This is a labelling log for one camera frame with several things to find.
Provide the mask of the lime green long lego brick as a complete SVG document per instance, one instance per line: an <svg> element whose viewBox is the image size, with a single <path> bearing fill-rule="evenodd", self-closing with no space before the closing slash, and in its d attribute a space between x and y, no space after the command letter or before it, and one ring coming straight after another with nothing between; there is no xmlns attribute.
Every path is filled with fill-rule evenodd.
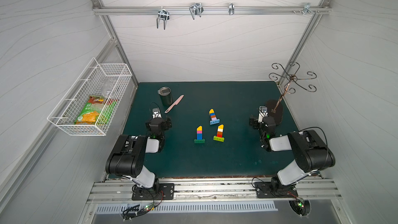
<svg viewBox="0 0 398 224"><path fill-rule="evenodd" d="M214 136L214 137L213 137L213 140L214 140L214 141L219 141L219 142L224 142L224 138L218 137L218 136Z"/></svg>

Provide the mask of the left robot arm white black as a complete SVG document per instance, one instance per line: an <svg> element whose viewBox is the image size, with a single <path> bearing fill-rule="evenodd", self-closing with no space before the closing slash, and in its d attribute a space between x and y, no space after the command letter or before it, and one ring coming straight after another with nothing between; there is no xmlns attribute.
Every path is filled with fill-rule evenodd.
<svg viewBox="0 0 398 224"><path fill-rule="evenodd" d="M132 200L173 200L175 184L162 184L159 178L144 166L145 155L160 152L165 143L165 131L172 127L169 117L154 117L146 123L149 134L120 135L109 155L105 171L134 183Z"/></svg>

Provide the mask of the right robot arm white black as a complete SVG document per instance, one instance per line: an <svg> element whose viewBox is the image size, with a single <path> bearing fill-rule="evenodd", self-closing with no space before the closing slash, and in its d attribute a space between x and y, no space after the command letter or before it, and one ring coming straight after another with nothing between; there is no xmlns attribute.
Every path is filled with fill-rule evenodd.
<svg viewBox="0 0 398 224"><path fill-rule="evenodd" d="M268 152L292 151L294 159L279 170L270 182L255 182L257 198L298 198L296 184L314 173L335 166L336 159L315 127L276 136L276 123L271 116L249 118L249 125L258 130L262 148Z"/></svg>

